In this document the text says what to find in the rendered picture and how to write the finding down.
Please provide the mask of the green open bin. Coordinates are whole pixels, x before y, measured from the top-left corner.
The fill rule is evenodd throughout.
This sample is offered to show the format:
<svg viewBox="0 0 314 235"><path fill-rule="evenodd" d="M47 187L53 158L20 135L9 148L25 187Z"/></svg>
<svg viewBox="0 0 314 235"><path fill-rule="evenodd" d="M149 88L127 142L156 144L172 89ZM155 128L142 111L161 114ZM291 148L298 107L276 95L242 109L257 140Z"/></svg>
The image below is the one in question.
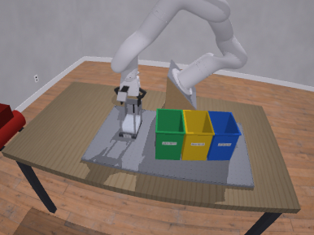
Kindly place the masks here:
<svg viewBox="0 0 314 235"><path fill-rule="evenodd" d="M156 109L155 159L180 160L185 134L183 110Z"/></svg>

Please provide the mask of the yellow bin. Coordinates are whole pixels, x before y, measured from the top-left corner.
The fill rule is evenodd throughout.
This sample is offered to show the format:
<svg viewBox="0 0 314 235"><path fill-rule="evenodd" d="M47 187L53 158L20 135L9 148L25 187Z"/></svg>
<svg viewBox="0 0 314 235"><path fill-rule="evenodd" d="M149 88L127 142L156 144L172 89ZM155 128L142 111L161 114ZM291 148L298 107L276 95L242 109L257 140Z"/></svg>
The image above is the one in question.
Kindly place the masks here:
<svg viewBox="0 0 314 235"><path fill-rule="evenodd" d="M182 160L206 160L215 135L208 111L183 110L183 116L186 137L181 149Z"/></svg>

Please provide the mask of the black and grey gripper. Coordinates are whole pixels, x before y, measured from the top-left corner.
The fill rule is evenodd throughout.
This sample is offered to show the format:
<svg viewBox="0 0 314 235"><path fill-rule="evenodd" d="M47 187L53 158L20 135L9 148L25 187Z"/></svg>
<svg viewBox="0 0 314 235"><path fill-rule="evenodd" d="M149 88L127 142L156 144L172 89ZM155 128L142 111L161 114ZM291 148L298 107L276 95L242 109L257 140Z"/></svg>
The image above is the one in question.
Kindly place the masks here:
<svg viewBox="0 0 314 235"><path fill-rule="evenodd" d="M114 89L117 95L118 95L118 90L121 90L124 85L129 86L129 89L127 91L128 96L137 97L137 106L139 107L139 105L141 105L141 99L144 98L144 96L146 95L146 91L141 89L139 76L136 76L133 79L125 79L121 77L120 86ZM142 92L142 95L140 95L139 91Z"/></svg>

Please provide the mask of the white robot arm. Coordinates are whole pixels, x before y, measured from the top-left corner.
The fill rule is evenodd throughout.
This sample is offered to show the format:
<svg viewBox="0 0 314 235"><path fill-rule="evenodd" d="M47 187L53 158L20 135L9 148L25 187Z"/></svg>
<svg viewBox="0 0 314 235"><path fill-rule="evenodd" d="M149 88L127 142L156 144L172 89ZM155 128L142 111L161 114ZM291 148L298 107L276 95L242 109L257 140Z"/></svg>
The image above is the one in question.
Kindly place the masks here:
<svg viewBox="0 0 314 235"><path fill-rule="evenodd" d="M139 74L138 55L155 41L180 10L207 20L223 55L206 53L181 71L172 69L175 82L185 94L191 95L193 86L220 69L239 69L246 64L247 54L233 35L230 7L225 0L159 0L139 29L116 51L111 61L112 71L126 79L135 78Z"/></svg>

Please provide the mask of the blue open-top bin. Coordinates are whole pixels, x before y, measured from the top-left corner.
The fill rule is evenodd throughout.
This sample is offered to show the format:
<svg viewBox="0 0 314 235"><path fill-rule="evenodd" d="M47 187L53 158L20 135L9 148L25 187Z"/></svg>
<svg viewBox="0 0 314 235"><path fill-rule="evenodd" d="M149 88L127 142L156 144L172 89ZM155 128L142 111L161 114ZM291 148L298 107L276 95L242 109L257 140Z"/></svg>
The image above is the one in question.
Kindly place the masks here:
<svg viewBox="0 0 314 235"><path fill-rule="evenodd" d="M215 136L212 137L207 160L230 160L241 136L233 114L226 111L208 111L208 114Z"/></svg>

